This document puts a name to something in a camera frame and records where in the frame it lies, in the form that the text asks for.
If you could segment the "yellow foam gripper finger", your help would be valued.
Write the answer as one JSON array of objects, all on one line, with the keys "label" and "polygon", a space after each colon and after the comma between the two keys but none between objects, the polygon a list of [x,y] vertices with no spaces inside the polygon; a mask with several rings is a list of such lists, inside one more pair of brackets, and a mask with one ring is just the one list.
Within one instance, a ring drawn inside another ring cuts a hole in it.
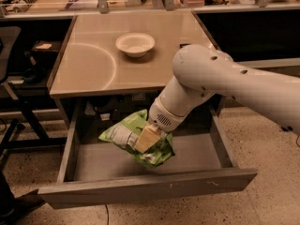
[{"label": "yellow foam gripper finger", "polygon": [[149,124],[145,126],[140,134],[134,148],[140,152],[146,152],[150,147],[160,140],[161,130],[159,127]]}]

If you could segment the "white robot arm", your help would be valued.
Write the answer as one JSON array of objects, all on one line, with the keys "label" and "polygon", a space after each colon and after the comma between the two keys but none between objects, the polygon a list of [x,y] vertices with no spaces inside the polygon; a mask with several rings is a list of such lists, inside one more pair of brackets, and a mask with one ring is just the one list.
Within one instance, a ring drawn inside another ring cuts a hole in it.
[{"label": "white robot arm", "polygon": [[214,94],[234,98],[295,134],[300,134],[300,79],[234,63],[224,52],[187,45],[172,60],[173,77],[149,110],[149,124],[135,149],[152,147]]}]

